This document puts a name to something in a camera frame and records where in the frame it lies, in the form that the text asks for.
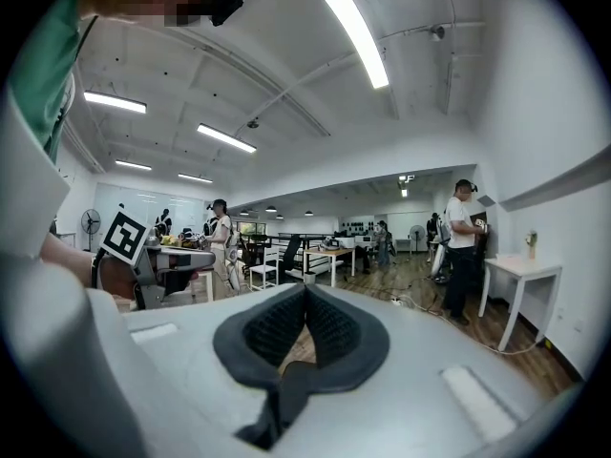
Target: ceiling light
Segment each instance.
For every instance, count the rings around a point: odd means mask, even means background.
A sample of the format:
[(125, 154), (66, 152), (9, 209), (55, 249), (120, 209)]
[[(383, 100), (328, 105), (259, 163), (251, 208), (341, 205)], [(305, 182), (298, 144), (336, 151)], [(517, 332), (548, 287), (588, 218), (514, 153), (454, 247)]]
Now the ceiling light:
[(138, 112), (139, 114), (146, 114), (145, 103), (135, 102), (134, 100), (126, 100), (125, 98), (119, 98), (117, 96), (99, 94), (98, 92), (85, 92), (85, 100), (88, 102), (111, 105), (112, 107)]
[(231, 135), (224, 134), (208, 126), (204, 126), (203, 124), (201, 124), (198, 127), (198, 132), (209, 135), (210, 137), (214, 137), (215, 139), (218, 139), (219, 141), (226, 142), (227, 144), (230, 144), (231, 146), (234, 146), (236, 148), (240, 148), (241, 150), (246, 151), (247, 153), (254, 153), (255, 151), (257, 151), (257, 148), (255, 148), (254, 146), (251, 146), (250, 144), (246, 144), (245, 142), (239, 141), (235, 137), (232, 137)]
[(146, 170), (150, 172), (152, 168), (150, 166), (143, 166), (141, 164), (128, 163), (127, 161), (115, 161), (115, 163), (119, 166), (129, 166), (130, 168), (138, 168), (139, 170)]
[(193, 179), (195, 181), (201, 181), (202, 183), (212, 183), (211, 179), (198, 178), (198, 177), (189, 177), (188, 175), (183, 175), (182, 173), (179, 173), (179, 178)]
[(353, 0), (325, 0), (340, 20), (348, 33), (352, 44), (361, 56), (373, 88), (386, 87), (389, 78), (384, 69), (384, 63), (375, 45), (363, 15)]

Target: man in white shirt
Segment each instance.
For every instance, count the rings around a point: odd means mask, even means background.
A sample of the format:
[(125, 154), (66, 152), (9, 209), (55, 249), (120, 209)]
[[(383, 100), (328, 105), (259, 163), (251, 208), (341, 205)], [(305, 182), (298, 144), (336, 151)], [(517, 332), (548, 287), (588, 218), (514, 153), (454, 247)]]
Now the man in white shirt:
[(467, 179), (456, 183), (454, 195), (446, 208), (446, 223), (450, 231), (448, 258), (452, 264), (452, 275), (448, 282), (444, 306), (450, 309), (450, 318), (462, 325), (469, 325), (463, 315), (467, 290), (474, 274), (475, 235), (484, 234), (482, 227), (474, 227), (464, 202), (469, 201), (474, 190)]

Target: hand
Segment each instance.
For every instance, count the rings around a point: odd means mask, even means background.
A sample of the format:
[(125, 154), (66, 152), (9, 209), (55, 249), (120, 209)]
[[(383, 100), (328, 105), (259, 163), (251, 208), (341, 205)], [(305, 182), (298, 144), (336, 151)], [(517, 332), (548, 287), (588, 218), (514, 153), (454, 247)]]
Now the hand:
[[(170, 267), (177, 265), (177, 258), (170, 257)], [(153, 270), (156, 269), (157, 257), (151, 257), (151, 265)], [(132, 271), (132, 267), (114, 257), (105, 257), (100, 264), (100, 278), (102, 280), (102, 288), (104, 291), (122, 297), (123, 299), (134, 299), (134, 284), (136, 276)], [(198, 273), (194, 272), (191, 280), (197, 280)]]

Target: fan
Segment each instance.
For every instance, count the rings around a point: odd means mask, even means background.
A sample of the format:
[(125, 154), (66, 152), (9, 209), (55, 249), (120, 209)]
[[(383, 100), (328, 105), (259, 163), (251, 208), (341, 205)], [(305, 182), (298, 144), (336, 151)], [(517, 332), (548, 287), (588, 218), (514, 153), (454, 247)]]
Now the fan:
[(410, 239), (416, 241), (416, 253), (418, 252), (418, 241), (424, 239), (426, 232), (421, 225), (414, 225), (410, 229)]
[(99, 213), (94, 209), (89, 209), (83, 214), (83, 217), (80, 220), (80, 226), (83, 228), (83, 231), (87, 233), (89, 236), (89, 249), (88, 251), (92, 252), (92, 238), (94, 234), (99, 230)]

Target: green sleeve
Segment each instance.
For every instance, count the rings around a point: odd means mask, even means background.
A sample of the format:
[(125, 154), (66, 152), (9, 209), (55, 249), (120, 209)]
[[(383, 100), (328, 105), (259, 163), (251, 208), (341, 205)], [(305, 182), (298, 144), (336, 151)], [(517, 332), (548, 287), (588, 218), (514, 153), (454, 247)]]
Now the green sleeve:
[(61, 127), (55, 128), (78, 48), (78, 0), (56, 0), (15, 60), (9, 85), (32, 132), (55, 160)]

